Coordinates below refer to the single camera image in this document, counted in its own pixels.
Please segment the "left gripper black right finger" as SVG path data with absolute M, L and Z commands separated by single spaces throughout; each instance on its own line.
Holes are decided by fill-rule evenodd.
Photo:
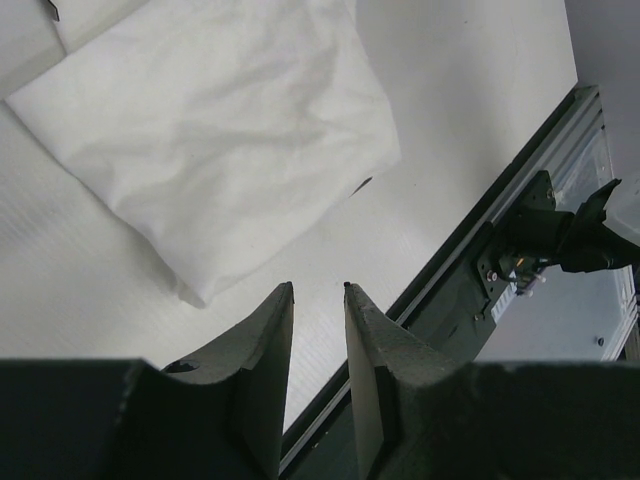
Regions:
M 467 369 L 344 286 L 351 404 L 363 479 L 461 479 Z

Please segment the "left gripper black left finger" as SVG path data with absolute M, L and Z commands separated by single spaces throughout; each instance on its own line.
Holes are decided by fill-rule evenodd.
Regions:
M 201 394 L 186 412 L 219 476 L 278 477 L 293 320 L 293 284 L 281 283 L 244 320 L 162 369 Z

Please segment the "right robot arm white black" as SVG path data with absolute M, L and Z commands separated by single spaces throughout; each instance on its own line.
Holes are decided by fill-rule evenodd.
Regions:
M 558 265 L 567 273 L 617 270 L 639 261 L 639 246 L 605 225 L 605 206 L 614 179 L 593 193 L 578 211 L 520 209 L 507 223 L 503 238 L 508 258 L 529 258 L 537 267 Z

